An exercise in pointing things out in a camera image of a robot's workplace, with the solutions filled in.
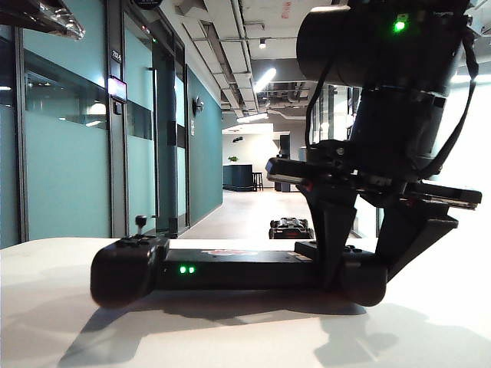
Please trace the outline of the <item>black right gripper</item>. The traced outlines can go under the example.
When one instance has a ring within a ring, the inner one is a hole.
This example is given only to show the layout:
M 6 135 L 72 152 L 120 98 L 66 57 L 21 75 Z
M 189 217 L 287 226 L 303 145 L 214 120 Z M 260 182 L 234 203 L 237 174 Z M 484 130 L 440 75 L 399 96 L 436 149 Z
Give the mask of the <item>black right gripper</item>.
M 475 209 L 482 193 L 430 183 L 397 183 L 387 178 L 371 178 L 345 172 L 333 166 L 315 165 L 291 159 L 271 158 L 266 164 L 268 179 L 288 182 L 306 189 L 305 198 L 314 222 L 318 246 L 321 285 L 331 287 L 345 243 L 356 215 L 354 203 L 359 194 L 378 208 L 403 200 L 444 203 L 451 207 Z

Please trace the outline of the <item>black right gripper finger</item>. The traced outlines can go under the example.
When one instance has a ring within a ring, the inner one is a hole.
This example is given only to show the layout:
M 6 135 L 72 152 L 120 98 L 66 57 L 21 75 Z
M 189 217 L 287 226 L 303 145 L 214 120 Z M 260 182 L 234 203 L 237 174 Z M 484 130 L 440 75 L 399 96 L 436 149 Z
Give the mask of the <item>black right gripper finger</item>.
M 374 283 L 387 283 L 418 255 L 458 226 L 449 206 L 419 199 L 383 204 L 384 220 L 374 260 Z

